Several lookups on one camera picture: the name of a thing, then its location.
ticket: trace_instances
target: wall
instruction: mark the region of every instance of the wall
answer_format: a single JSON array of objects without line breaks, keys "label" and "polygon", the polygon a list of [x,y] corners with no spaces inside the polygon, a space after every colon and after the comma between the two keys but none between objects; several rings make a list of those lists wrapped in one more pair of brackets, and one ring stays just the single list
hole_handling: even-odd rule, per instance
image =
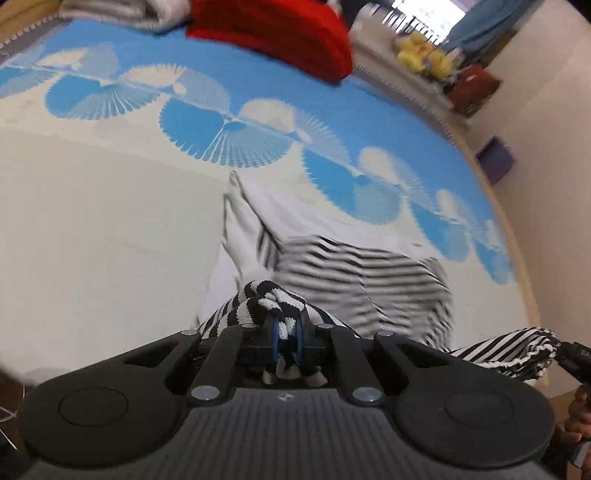
[{"label": "wall", "polygon": [[[503,86],[473,118],[468,142],[493,135],[517,164],[495,193],[531,276],[543,326],[591,345],[591,25],[545,0],[490,71]],[[560,369],[547,394],[574,388]]]}]

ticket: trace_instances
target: hand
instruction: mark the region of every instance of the hand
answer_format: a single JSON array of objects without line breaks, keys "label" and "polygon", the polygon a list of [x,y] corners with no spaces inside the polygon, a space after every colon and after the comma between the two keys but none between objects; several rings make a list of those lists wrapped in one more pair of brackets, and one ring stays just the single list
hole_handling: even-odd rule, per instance
[{"label": "hand", "polygon": [[[569,418],[564,422],[564,433],[560,440],[572,445],[582,439],[591,439],[591,388],[581,385],[569,405]],[[583,479],[591,480],[591,449],[583,462]]]}]

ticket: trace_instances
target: silver bolt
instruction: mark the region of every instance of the silver bolt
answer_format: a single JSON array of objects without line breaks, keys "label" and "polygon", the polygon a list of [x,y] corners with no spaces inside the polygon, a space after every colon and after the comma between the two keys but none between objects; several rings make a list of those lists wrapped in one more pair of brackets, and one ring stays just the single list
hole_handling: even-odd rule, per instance
[{"label": "silver bolt", "polygon": [[380,390],[374,387],[359,387],[353,390],[353,396],[364,403],[371,403],[382,397]]},{"label": "silver bolt", "polygon": [[191,396],[198,400],[211,401],[219,397],[220,391],[211,385],[199,385],[191,390]]}]

